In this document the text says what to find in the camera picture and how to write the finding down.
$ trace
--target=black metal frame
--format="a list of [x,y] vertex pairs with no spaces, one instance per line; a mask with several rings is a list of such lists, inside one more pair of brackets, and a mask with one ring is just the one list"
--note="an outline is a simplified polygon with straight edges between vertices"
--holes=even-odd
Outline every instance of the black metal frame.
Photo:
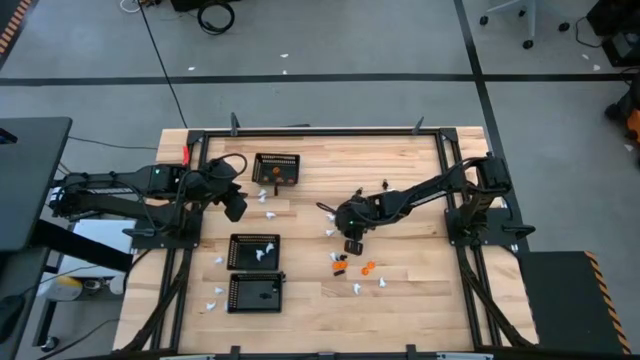
[[[279,137],[287,137],[287,136],[433,136],[436,147],[438,151],[438,160],[440,162],[441,171],[444,172],[448,169],[448,161],[445,151],[445,140],[448,140],[451,144],[452,152],[453,152],[453,160],[454,162],[458,162],[462,160],[462,155],[460,151],[460,146],[458,143],[457,131],[455,128],[288,128],[288,129],[244,129],[239,128],[237,126],[232,126],[231,130],[190,130],[187,136],[187,146],[189,148],[189,154],[193,152],[193,145],[196,142],[200,142],[200,157],[198,166],[202,166],[207,161],[207,152],[209,149],[209,142],[214,138],[219,137],[269,137],[269,136],[279,136]],[[448,195],[447,199],[447,208],[455,209],[455,199],[453,195]],[[524,246],[521,248],[528,249],[526,245],[526,238],[520,240]],[[482,249],[478,246],[475,249],[472,249],[474,253],[474,260],[476,263],[476,271],[478,273],[478,280],[482,287],[485,289],[489,298],[491,297],[491,290],[489,286],[489,281],[486,272],[486,266],[484,262],[484,257],[482,254]],[[171,277],[173,273],[173,267],[175,262],[175,250],[169,249],[167,250],[167,257],[165,260],[164,272],[162,276],[162,283],[160,289],[160,298],[166,295],[168,291],[169,284],[171,283]],[[460,266],[462,267],[463,261],[467,262],[466,248],[456,246],[456,254],[458,256],[458,261]],[[183,253],[183,266],[186,265],[187,269],[187,280],[184,285],[181,287],[179,293],[177,294],[176,299],[176,307],[174,320],[171,331],[171,341],[169,348],[177,351],[178,345],[180,343],[180,335],[182,330],[182,318],[184,314],[184,305],[186,302],[186,290],[188,284],[188,269],[191,265],[191,259],[193,255],[193,250],[186,249]],[[471,337],[473,341],[474,348],[479,348],[483,346],[482,337],[480,334],[480,326],[478,322],[478,313],[474,300],[474,293],[471,289],[470,285],[462,280],[462,287],[464,291],[465,304],[467,308],[467,314],[469,318],[469,328],[471,332]],[[498,329],[497,323],[495,319],[489,314],[487,310],[487,319],[489,321],[489,331],[491,334],[491,343],[493,346],[501,346],[500,340],[500,331]],[[157,328],[153,332],[152,340],[151,340],[151,350],[160,349],[160,340],[162,337],[162,327],[164,325],[163,321],[160,321]],[[237,356],[239,353],[239,348],[235,349],[235,355]],[[286,359],[289,357],[299,358],[300,354],[270,354],[273,355],[274,358],[282,358]],[[267,354],[258,355],[261,358],[267,358]],[[418,357],[434,357],[434,352],[428,353],[418,353],[415,350],[415,346],[408,345],[407,352],[403,353],[384,353],[384,354],[368,354],[368,353],[349,353],[343,354],[341,353],[341,357],[353,357],[357,358],[385,358],[385,359],[394,359],[394,358],[418,358]],[[250,357],[252,355],[243,355],[243,358]],[[230,354],[216,354],[216,358],[220,357],[221,359],[228,358],[233,359],[234,351],[231,351]]]

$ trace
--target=red clip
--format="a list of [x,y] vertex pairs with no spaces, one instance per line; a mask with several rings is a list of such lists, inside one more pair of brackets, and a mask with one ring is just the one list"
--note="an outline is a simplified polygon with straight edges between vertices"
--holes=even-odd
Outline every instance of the red clip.
[[182,165],[183,166],[189,165],[190,160],[191,159],[189,156],[189,147],[183,146],[182,147]]

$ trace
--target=wooden tabletop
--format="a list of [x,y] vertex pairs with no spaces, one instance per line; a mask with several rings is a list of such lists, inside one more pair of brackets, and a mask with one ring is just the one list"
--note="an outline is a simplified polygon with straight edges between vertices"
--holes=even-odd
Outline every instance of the wooden tabletop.
[[[158,149],[159,163],[180,163],[187,130],[165,130]],[[484,156],[487,143],[481,127],[458,128],[463,158]],[[403,352],[406,344],[418,351],[471,350],[462,283],[454,248],[444,224],[444,199],[416,208],[400,223],[365,235],[362,256],[349,256],[346,275],[333,276],[329,253],[342,252],[344,238],[325,231],[334,226],[315,206],[321,201],[337,207],[359,187],[364,195],[382,191],[387,179],[404,190],[440,174],[433,137],[236,137],[216,138],[208,157],[239,152],[249,159],[248,171],[236,182],[249,194],[242,220],[231,223],[222,206],[210,206],[204,215],[202,239],[194,252],[180,340],[181,353],[228,353],[240,345],[244,353],[287,352]],[[273,188],[265,204],[260,187],[251,182],[256,152],[301,155],[300,182]],[[453,163],[448,151],[449,164]],[[229,163],[240,169],[238,158]],[[277,216],[267,220],[265,213]],[[232,233],[281,235],[280,269],[286,274],[281,314],[227,314],[229,286],[226,265]],[[500,247],[484,247],[493,297],[521,334],[532,342],[537,335],[516,258]],[[114,348],[128,343],[155,307],[166,250],[154,250],[136,265],[129,277]],[[176,269],[181,255],[176,256]],[[360,269],[375,261],[368,276]],[[383,277],[385,288],[378,287]],[[353,284],[362,286],[360,295]],[[206,304],[217,301],[212,311]],[[484,310],[476,298],[483,341],[489,343]],[[165,319],[163,346],[168,345],[173,310]]]

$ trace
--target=black tray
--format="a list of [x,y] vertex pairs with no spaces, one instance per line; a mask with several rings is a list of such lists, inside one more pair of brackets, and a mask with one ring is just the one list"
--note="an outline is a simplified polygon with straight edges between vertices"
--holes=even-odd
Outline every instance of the black tray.
[[[275,248],[266,253],[267,244]],[[265,252],[261,261],[256,250]],[[280,262],[280,235],[231,234],[227,270],[278,270]]]
[[284,273],[231,274],[229,306],[233,313],[282,312]]
[[300,155],[257,153],[251,181],[260,185],[293,186],[300,175]]

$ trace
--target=small black object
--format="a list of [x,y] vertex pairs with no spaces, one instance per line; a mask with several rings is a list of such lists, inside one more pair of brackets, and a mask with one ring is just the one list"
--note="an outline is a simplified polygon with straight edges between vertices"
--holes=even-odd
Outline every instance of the small black object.
[[344,251],[348,252],[349,254],[360,256],[362,255],[363,247],[364,246],[359,241],[346,240],[344,242]]
[[[267,253],[269,243],[274,249]],[[256,258],[256,250],[265,252],[260,261]],[[279,261],[280,235],[231,234],[227,270],[278,270]]]
[[558,31],[565,32],[565,31],[569,30],[570,26],[571,25],[569,25],[568,22],[563,22],[562,24],[560,24],[560,26],[558,26]]
[[7,340],[13,333],[22,309],[24,298],[22,295],[7,296],[0,300],[0,344]]
[[251,181],[260,185],[294,186],[300,176],[300,155],[257,153]]
[[233,313],[279,313],[282,311],[284,273],[231,274],[229,306]]

